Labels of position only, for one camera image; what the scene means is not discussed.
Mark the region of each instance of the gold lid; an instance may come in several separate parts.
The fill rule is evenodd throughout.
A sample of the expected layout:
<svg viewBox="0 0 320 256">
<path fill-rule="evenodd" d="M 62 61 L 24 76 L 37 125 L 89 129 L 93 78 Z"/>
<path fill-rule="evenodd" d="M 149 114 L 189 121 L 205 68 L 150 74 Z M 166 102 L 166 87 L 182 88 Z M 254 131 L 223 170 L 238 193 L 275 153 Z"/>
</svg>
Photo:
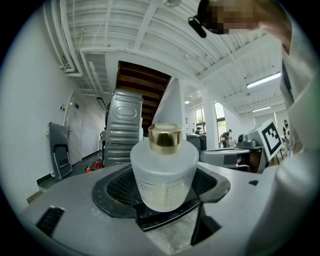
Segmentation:
<svg viewBox="0 0 320 256">
<path fill-rule="evenodd" d="M 182 139 L 182 127 L 172 123 L 156 123 L 148 128 L 150 149 L 158 154 L 177 152 Z"/>
</svg>

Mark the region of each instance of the vent slot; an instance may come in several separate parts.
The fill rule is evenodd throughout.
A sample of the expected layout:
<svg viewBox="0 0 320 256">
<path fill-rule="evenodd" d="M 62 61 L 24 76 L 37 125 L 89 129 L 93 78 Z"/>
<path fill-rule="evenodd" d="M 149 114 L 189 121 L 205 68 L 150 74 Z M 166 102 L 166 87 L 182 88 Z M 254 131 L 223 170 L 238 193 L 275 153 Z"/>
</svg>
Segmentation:
<svg viewBox="0 0 320 256">
<path fill-rule="evenodd" d="M 65 210 L 58 207 L 50 207 L 37 223 L 37 227 L 46 235 L 51 237 L 54 232 L 60 218 L 64 214 Z"/>
</svg>

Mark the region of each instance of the window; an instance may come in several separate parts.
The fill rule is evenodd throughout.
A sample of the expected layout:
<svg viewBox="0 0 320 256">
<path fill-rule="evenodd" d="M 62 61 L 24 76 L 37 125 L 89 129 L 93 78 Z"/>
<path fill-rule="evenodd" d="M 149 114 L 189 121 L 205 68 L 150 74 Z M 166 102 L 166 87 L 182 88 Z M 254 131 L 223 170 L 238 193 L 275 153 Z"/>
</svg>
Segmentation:
<svg viewBox="0 0 320 256">
<path fill-rule="evenodd" d="M 225 118 L 224 106 L 219 102 L 214 103 L 215 115 L 216 115 L 216 124 L 218 126 L 218 140 L 223 133 L 227 131 L 227 123 Z"/>
<path fill-rule="evenodd" d="M 204 108 L 200 108 L 195 111 L 195 123 L 197 128 L 201 128 L 201 131 L 206 131 L 206 118 Z"/>
</svg>

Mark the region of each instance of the wooden staircase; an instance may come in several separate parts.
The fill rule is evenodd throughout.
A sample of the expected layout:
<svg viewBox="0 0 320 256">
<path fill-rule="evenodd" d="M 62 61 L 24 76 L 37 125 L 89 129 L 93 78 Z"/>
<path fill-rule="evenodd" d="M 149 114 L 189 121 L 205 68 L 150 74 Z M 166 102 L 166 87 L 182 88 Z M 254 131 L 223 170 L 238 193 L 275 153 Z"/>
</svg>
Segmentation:
<svg viewBox="0 0 320 256">
<path fill-rule="evenodd" d="M 142 128 L 145 135 L 152 124 L 171 76 L 154 69 L 121 61 L 116 88 L 143 95 Z"/>
</svg>

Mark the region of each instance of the frosted glass bottle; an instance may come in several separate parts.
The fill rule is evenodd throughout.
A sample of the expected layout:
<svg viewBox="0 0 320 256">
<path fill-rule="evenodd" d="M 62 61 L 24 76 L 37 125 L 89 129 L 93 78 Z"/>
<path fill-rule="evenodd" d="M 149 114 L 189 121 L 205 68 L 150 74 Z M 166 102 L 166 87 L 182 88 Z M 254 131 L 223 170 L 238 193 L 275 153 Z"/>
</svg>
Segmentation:
<svg viewBox="0 0 320 256">
<path fill-rule="evenodd" d="M 198 150 L 182 140 L 182 128 L 158 123 L 149 127 L 149 139 L 130 153 L 134 177 L 143 202 L 154 211 L 180 207 L 190 190 L 199 160 Z"/>
</svg>

